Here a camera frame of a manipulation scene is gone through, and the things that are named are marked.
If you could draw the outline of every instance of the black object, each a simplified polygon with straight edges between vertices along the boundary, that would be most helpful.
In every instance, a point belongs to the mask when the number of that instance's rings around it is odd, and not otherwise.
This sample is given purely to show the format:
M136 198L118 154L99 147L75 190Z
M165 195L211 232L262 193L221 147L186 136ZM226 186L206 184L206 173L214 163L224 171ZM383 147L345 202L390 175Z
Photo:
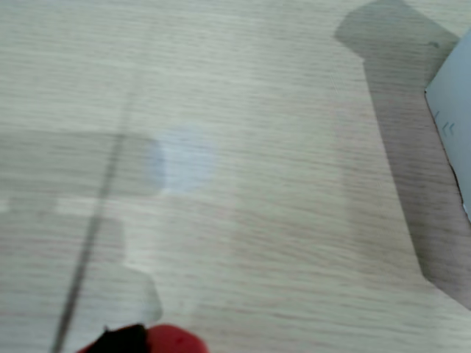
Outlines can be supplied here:
M147 353L147 331L142 325L105 330L103 335L87 349L87 353Z

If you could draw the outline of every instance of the wooden table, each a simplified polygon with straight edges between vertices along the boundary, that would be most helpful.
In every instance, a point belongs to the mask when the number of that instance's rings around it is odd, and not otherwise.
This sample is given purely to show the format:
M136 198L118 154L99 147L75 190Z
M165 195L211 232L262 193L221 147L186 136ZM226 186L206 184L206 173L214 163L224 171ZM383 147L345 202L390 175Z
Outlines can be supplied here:
M470 22L0 3L0 350L141 321L215 353L468 352L471 229L423 89Z

